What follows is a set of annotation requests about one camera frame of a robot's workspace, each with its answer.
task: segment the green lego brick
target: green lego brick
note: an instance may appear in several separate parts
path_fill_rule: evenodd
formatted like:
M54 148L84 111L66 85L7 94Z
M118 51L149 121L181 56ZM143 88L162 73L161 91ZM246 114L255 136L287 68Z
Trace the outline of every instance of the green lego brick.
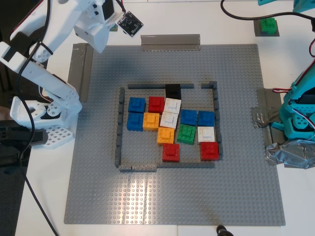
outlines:
M264 32L266 34L275 34L275 32L277 31L275 18L260 20L260 29L261 32Z
M196 133L195 126L181 124L179 128L177 141L184 144L193 144L195 133Z
M116 32L116 31L118 31L118 25L115 24L112 28L110 28L109 31L111 31L111 32Z

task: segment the yellow lego brick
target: yellow lego brick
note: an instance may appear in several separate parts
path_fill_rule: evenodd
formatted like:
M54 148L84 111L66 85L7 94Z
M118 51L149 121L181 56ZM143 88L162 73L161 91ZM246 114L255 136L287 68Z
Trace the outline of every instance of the yellow lego brick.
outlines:
M144 113L143 130L158 131L159 113Z
M175 129L159 127L157 133L157 144L172 144L174 143Z

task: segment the white table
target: white table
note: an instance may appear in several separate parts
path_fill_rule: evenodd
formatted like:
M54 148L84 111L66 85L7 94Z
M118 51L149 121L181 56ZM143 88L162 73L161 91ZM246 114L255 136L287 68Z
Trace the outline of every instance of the white table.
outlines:
M259 16L291 11L292 1L258 7L256 1L226 2L227 10L241 16ZM108 45L141 45L141 34L199 33L201 44L258 44L265 88L289 87L312 61L308 53L315 37L311 22L294 16L278 17L280 37L255 37L253 22L224 15L220 2L126 3L144 24L134 39L111 32ZM315 16L315 11L307 12ZM71 36L50 58L48 70L67 79L72 44L82 42ZM65 225L64 209L68 191L74 141L55 150L35 147L31 151L27 176L37 197L61 236L214 236L215 226L164 225ZM315 220L315 169L285 169L278 165L286 226L229 227L235 236L309 235ZM17 236L53 235L29 190L25 187L16 230Z

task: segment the red lego brick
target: red lego brick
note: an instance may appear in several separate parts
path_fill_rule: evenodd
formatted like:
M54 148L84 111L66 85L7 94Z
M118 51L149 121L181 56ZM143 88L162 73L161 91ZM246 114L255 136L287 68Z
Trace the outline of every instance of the red lego brick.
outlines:
M202 161L217 161L219 159L219 146L217 142L201 142L200 159Z
M162 161L179 162L179 144L163 144Z
M164 97L149 97L148 111L162 115L164 111Z

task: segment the circuit board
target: circuit board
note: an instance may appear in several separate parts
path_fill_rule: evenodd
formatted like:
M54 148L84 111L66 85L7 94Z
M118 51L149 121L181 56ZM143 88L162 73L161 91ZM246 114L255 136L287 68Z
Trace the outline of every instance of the circuit board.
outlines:
M138 20L130 11L118 21L118 26L124 30L130 37L134 37L136 33L143 27L143 23Z

